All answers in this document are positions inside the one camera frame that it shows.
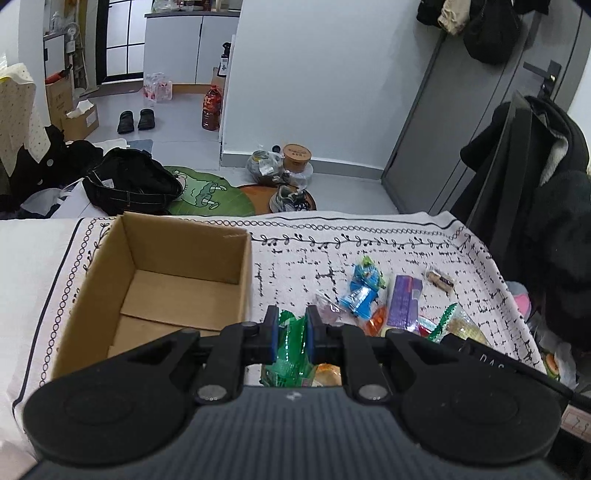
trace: purple package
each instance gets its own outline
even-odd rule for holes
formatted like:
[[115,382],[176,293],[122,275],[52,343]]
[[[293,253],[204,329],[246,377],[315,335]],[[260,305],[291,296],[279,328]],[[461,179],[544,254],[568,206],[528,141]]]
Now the purple package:
[[388,317],[381,335],[390,328],[417,331],[418,299],[423,291],[423,282],[409,275],[396,275],[389,297]]

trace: jar lid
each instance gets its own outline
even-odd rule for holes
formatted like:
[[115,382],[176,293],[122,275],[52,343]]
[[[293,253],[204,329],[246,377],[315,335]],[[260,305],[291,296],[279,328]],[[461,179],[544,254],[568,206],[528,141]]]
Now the jar lid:
[[306,162],[312,158],[312,153],[306,147],[290,143],[283,148],[283,154],[296,162]]

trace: sneaker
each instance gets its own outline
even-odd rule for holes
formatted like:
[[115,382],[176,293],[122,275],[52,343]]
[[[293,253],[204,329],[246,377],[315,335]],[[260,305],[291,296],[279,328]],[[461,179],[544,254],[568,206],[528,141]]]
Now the sneaker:
[[273,213],[281,213],[310,210],[311,206],[306,200],[305,190],[294,192],[287,185],[281,185],[269,200],[269,208]]

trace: cardboard box on floor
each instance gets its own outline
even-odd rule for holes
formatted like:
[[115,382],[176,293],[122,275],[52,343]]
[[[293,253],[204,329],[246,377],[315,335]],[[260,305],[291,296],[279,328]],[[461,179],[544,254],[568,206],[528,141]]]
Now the cardboard box on floor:
[[222,94],[224,93],[226,88],[226,77],[217,76],[217,67],[213,69],[212,85],[217,86],[222,91]]
[[96,111],[96,105],[76,118],[65,117],[62,119],[61,125],[66,141],[84,140],[99,127],[99,114]]
[[70,78],[63,78],[51,85],[45,85],[45,92],[51,124],[63,130],[62,123],[63,119],[66,118],[66,113],[74,109]]

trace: plastic bottle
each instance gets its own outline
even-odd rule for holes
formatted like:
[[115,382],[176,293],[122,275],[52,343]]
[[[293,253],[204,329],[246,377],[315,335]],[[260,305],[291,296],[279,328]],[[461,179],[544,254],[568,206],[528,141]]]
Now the plastic bottle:
[[218,77],[226,77],[228,75],[228,62],[230,61],[230,48],[232,44],[230,42],[224,43],[223,47],[223,54],[220,58],[220,66],[217,69],[217,76]]
[[205,130],[215,131],[219,129],[221,112],[222,93],[216,85],[212,85],[205,97],[203,97],[201,126]]
[[49,30],[51,33],[58,33],[61,30],[62,18],[58,12],[55,12],[49,22]]

